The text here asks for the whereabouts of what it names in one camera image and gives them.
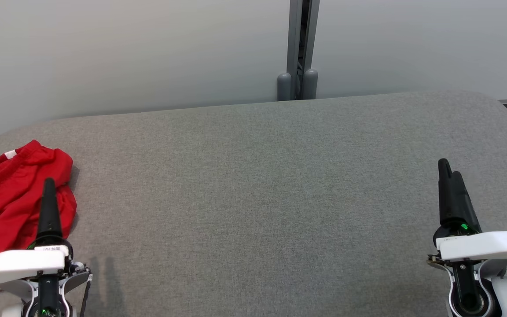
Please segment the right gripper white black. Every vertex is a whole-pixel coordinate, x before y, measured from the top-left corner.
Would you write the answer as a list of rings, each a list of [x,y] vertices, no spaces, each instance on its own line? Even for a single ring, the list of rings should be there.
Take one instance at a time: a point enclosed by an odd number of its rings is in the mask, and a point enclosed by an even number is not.
[[[469,227],[467,231],[481,232],[480,223],[461,173],[453,171],[449,161],[441,158],[438,160],[438,175],[441,227],[451,227],[454,216]],[[434,241],[443,261],[507,259],[507,231],[437,237]]]

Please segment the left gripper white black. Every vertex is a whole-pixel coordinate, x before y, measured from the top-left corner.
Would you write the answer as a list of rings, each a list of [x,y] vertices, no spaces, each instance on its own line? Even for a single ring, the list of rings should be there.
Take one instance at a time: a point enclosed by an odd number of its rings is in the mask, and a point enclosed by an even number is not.
[[[0,252],[0,284],[45,274],[60,275],[72,259],[73,247],[63,238],[55,181],[46,178],[37,239],[27,249]]]

